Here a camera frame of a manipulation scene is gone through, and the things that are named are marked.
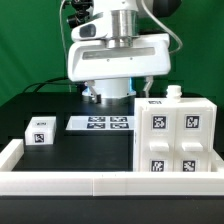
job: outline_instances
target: white plastic frame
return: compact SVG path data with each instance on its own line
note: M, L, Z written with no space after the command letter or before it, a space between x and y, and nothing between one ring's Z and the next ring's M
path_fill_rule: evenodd
M18 144L17 146L14 144L14 152L17 149ZM198 173L0 172L0 194L4 196L224 195L224 161L215 151L212 170L214 172Z

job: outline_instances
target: white cube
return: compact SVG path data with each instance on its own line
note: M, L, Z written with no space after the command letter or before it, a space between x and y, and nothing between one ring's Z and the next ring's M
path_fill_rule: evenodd
M25 131L26 145L54 143L56 117L33 117Z

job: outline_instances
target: white box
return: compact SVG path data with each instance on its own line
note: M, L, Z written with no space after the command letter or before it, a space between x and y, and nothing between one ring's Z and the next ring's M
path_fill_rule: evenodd
M54 143L56 117L33 117L25 131L26 145Z
M205 98L135 99L134 171L210 171L215 118Z

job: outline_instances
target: black table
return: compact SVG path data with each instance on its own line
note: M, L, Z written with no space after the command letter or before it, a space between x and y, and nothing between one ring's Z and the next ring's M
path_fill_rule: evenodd
M0 108L0 150L24 138L34 116L56 116L52 146L26 146L16 171L131 171L132 131L66 131L71 115L133 115L133 105L83 103L70 93L26 93ZM216 150L222 152L222 111ZM224 223L224 197L0 197L1 223Z

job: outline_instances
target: small white block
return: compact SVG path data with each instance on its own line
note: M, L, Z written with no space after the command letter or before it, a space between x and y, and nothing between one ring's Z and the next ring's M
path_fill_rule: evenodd
M198 142L182 143L182 148L185 152L202 152L203 146Z
M56 117L33 117L25 131L26 145L54 143Z
M150 150L154 152L169 152L169 145L163 142L151 142Z
M23 154L23 140L12 140L0 153L0 171L12 171Z

